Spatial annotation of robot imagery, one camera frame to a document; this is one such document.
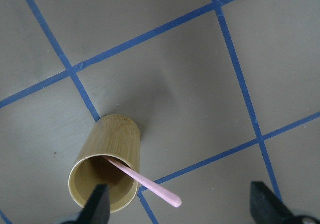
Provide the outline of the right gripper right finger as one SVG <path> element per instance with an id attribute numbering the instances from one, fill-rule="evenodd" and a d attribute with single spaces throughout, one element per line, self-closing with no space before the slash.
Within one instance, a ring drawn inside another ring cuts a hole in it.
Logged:
<path id="1" fill-rule="evenodd" d="M 297 224 L 293 213 L 262 181 L 250 184 L 250 214 L 256 224 Z"/>

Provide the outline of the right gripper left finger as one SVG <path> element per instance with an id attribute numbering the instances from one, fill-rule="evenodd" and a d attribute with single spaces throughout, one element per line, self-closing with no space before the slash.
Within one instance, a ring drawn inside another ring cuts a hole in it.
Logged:
<path id="1" fill-rule="evenodd" d="M 99 184 L 80 213 L 77 224 L 108 224 L 111 215 L 109 187 Z"/>

